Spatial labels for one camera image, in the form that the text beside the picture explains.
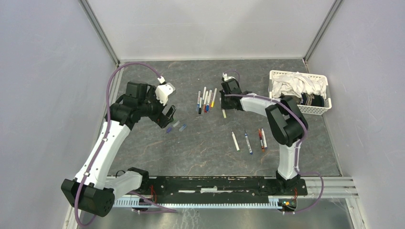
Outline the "white pen blue cap barcode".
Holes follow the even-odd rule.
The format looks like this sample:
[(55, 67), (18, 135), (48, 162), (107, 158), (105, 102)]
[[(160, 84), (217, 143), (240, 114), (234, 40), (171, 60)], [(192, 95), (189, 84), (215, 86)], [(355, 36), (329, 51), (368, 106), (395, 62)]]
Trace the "white pen blue cap barcode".
[(248, 147), (249, 154), (252, 155), (253, 150), (252, 150), (252, 147), (251, 147), (251, 144), (250, 144), (250, 141), (249, 141), (247, 131), (245, 131), (245, 130), (244, 130), (244, 135), (245, 135), (245, 140), (246, 140), (246, 144), (247, 144), (247, 147)]

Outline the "red pen orange cap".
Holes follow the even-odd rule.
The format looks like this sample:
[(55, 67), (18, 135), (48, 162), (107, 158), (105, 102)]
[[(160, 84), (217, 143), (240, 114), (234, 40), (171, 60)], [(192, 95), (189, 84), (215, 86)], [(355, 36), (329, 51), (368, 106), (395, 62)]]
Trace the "red pen orange cap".
[(258, 129), (258, 135), (259, 135), (259, 140), (260, 140), (260, 144), (261, 144), (261, 150), (262, 150), (262, 152), (264, 152), (265, 151), (265, 146), (264, 146), (264, 141), (263, 141), (263, 136), (262, 136), (261, 129)]

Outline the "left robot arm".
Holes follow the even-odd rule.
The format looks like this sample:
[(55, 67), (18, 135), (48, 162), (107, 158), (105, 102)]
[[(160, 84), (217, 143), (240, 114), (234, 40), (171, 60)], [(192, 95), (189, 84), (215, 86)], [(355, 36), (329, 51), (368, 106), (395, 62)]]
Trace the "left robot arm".
[(110, 105), (101, 134), (88, 159), (72, 180), (65, 179), (61, 190), (72, 207), (104, 217), (115, 200), (136, 191), (145, 194), (150, 189), (149, 173), (131, 167), (123, 175), (110, 181), (107, 174), (122, 143), (134, 125), (143, 117), (160, 128), (173, 122), (176, 107), (166, 114), (163, 110), (169, 97), (176, 93), (171, 83), (153, 86), (143, 82), (129, 82), (125, 94)]

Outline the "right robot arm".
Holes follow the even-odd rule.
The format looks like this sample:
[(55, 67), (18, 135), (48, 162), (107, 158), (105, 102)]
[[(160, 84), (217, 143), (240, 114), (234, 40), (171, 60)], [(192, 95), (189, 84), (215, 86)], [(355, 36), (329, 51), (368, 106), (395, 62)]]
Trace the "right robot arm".
[(279, 143), (279, 165), (276, 189), (287, 195), (300, 179), (298, 160), (302, 141), (308, 133), (308, 123), (291, 97), (272, 99), (250, 91), (243, 92), (234, 77), (224, 76), (220, 92), (225, 110), (236, 109), (267, 117), (274, 139)]

